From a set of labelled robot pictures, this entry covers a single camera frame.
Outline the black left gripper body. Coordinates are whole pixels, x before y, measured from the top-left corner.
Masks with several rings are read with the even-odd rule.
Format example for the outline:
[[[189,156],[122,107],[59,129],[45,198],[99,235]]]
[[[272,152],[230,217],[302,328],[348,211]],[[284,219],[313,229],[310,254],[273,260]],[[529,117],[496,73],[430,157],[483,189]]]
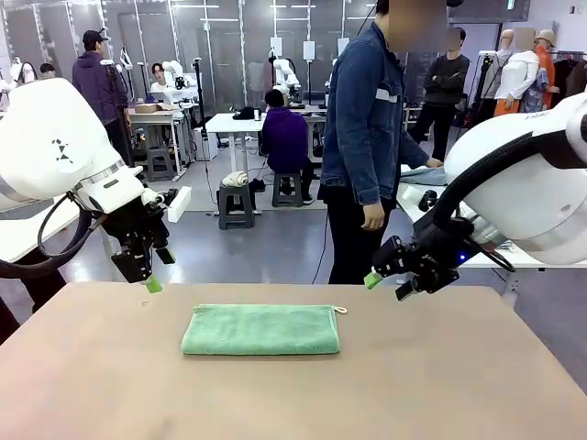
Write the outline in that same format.
[[[156,203],[144,204],[132,201],[113,213],[108,214],[104,221],[105,232],[115,238],[120,246],[119,251],[129,250],[132,254],[138,250],[141,255],[149,253],[152,248],[167,248],[169,230],[163,222],[165,208]]]

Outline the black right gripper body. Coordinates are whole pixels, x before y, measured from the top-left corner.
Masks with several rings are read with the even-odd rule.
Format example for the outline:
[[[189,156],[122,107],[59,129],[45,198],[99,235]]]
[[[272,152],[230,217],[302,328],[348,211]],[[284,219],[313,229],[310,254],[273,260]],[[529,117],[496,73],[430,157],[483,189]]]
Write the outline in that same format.
[[[456,281],[458,267],[475,255],[468,241],[472,223],[464,218],[449,221],[452,229],[436,226],[432,218],[414,224],[415,268],[412,287],[415,292],[434,293]]]

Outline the person's right hand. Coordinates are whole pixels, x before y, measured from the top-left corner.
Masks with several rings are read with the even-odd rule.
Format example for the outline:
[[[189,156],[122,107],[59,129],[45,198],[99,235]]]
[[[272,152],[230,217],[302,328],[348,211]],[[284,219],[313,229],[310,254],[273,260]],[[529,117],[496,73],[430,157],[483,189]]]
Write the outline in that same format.
[[[362,228],[368,231],[380,230],[384,224],[385,212],[382,203],[372,203],[362,206],[364,222]]]

